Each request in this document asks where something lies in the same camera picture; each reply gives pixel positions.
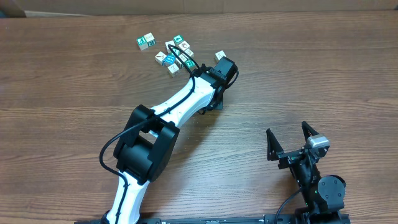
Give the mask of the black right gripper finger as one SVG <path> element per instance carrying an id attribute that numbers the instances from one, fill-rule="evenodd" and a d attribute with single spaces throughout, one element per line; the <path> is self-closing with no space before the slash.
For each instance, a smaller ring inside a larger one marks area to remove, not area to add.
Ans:
<path id="1" fill-rule="evenodd" d="M 282 146 L 279 144 L 279 141 L 276 139 L 274 133 L 271 129 L 267 129 L 266 131 L 267 137 L 267 160 L 268 161 L 276 161 L 279 160 L 279 156 L 284 153 Z"/>
<path id="2" fill-rule="evenodd" d="M 315 131 L 306 121 L 302 121 L 302 130 L 305 140 L 307 140 L 309 137 L 319 135 L 319 133 Z"/>

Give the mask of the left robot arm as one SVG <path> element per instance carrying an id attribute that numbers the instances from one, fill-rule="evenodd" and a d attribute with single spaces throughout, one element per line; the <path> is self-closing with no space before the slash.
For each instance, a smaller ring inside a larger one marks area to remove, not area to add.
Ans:
<path id="1" fill-rule="evenodd" d="M 168 164 L 181 126 L 199 110 L 220 110 L 223 93 L 238 77 L 236 64 L 222 57 L 215 67 L 193 70 L 187 84 L 160 105 L 134 109 L 116 143 L 118 189 L 102 223 L 137 223 L 147 187 Z"/>

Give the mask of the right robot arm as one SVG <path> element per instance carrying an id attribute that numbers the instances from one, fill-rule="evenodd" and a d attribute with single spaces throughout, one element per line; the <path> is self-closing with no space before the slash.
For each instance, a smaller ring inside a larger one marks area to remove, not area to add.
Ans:
<path id="1" fill-rule="evenodd" d="M 348 215 L 340 213 L 345 207 L 346 182 L 338 175 L 322 177 L 317 163 L 329 148 L 329 139 L 314 130 L 306 121 L 302 122 L 305 144 L 295 151 L 285 152 L 275 137 L 267 129 L 267 159 L 278 161 L 279 169 L 288 168 L 298 184 L 298 190 L 286 199 L 273 217 L 274 223 L 349 223 Z M 297 208 L 291 215 L 282 216 L 286 204 L 301 194 L 305 206 Z"/>

